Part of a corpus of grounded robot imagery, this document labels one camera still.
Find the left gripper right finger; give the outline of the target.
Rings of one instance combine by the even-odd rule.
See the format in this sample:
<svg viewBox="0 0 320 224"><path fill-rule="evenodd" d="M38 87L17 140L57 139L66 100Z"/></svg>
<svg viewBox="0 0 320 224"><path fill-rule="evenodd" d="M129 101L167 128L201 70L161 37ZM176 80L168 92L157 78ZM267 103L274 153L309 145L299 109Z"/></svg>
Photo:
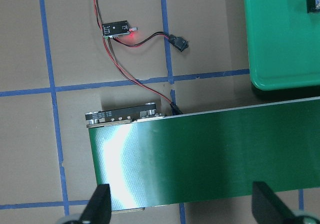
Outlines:
<svg viewBox="0 0 320 224"><path fill-rule="evenodd" d="M257 223L294 223L295 215L263 181L252 184L251 211Z"/></svg>

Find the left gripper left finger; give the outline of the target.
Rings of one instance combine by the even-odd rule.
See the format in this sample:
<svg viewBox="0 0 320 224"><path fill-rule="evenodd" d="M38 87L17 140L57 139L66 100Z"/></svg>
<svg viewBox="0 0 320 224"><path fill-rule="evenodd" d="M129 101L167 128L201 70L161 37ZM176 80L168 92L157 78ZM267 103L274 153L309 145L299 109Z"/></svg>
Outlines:
<svg viewBox="0 0 320 224"><path fill-rule="evenodd" d="M99 184L82 212L80 223L109 223L111 220L111 191L109 184Z"/></svg>

